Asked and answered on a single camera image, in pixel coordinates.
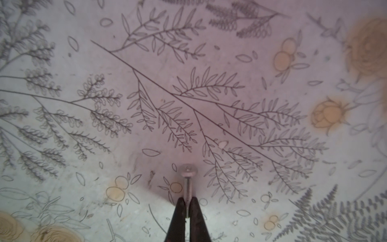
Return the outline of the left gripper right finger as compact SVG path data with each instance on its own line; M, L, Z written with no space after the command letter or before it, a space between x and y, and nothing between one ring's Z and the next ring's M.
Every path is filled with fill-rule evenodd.
M189 205L189 241L190 242L211 242L199 201L192 197Z

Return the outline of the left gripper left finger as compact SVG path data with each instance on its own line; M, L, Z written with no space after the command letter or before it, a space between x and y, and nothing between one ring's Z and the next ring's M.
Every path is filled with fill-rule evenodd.
M185 219L186 205L184 198L181 197L176 203L176 207L164 240L165 242L185 241Z

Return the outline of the silver screw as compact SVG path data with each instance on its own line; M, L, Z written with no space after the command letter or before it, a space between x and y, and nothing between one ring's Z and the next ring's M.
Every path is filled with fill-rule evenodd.
M189 207L192 200L192 179L197 175L198 169L194 164L186 163L179 167L178 172L184 179L183 199L185 202L185 217L189 218Z

